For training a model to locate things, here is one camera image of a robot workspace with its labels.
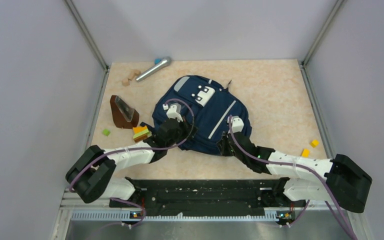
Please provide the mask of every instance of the green block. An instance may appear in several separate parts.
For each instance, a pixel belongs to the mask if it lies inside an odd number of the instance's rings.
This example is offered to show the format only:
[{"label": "green block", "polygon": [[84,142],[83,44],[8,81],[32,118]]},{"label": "green block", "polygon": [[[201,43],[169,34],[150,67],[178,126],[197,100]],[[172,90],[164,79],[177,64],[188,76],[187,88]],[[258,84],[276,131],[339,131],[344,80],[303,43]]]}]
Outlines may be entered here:
[{"label": "green block", "polygon": [[110,133],[111,133],[111,131],[106,129],[106,128],[102,131],[102,134],[107,136],[107,137],[108,137],[108,135],[110,135]]},{"label": "green block", "polygon": [[145,129],[145,130],[140,131],[140,132],[136,133],[135,135],[133,135],[133,139],[138,138],[142,135],[147,135],[149,133],[150,133],[149,129]]}]

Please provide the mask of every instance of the orange block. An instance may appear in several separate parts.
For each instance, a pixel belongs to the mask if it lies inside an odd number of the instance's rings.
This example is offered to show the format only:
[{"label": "orange block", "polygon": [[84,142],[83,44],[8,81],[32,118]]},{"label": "orange block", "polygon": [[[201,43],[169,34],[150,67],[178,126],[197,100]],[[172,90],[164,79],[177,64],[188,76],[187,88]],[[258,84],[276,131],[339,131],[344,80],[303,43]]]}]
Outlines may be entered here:
[{"label": "orange block", "polygon": [[134,134],[138,134],[138,133],[140,133],[140,132],[142,132],[142,131],[144,131],[144,130],[147,130],[147,129],[148,129],[147,126],[138,126],[138,127],[134,127],[134,128],[133,128],[133,133],[134,133]]}]

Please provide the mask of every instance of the brown wooden triangular block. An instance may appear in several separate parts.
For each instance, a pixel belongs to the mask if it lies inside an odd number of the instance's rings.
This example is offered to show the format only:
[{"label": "brown wooden triangular block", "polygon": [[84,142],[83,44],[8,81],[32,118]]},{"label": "brown wooden triangular block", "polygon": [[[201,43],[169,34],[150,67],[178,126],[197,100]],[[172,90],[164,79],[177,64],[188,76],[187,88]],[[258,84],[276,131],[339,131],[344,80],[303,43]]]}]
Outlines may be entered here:
[{"label": "brown wooden triangular block", "polygon": [[133,129],[138,126],[138,111],[129,106],[121,97],[112,95],[109,104],[111,105],[112,121],[117,128]]}]

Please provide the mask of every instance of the yellow block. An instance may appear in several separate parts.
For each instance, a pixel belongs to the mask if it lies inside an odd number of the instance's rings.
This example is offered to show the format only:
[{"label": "yellow block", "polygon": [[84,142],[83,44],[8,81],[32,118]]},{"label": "yellow block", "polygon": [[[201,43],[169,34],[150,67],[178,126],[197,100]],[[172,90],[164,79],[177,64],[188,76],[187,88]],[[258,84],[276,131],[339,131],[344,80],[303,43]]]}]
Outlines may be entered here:
[{"label": "yellow block", "polygon": [[310,142],[310,145],[315,148],[317,147],[317,145],[319,145],[319,141],[317,141],[316,139],[314,139],[312,142]]},{"label": "yellow block", "polygon": [[138,126],[138,127],[134,127],[133,128],[133,133],[134,134],[138,134],[144,130],[148,130],[148,127],[147,126]]},{"label": "yellow block", "polygon": [[308,158],[309,155],[310,155],[310,150],[308,150],[307,148],[304,148],[304,150],[302,150],[301,156],[304,158]]}]

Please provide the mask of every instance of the backpack strap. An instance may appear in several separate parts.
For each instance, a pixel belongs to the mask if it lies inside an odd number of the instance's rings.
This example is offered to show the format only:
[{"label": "backpack strap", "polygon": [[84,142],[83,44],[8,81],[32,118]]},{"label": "backpack strap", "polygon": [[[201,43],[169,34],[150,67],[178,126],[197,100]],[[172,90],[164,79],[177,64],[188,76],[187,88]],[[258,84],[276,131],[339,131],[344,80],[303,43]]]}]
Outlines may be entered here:
[{"label": "backpack strap", "polygon": [[232,80],[229,81],[229,83],[227,84],[227,87],[225,88],[226,91],[228,91],[228,92],[229,92],[229,87],[230,87],[231,83],[232,83]]}]

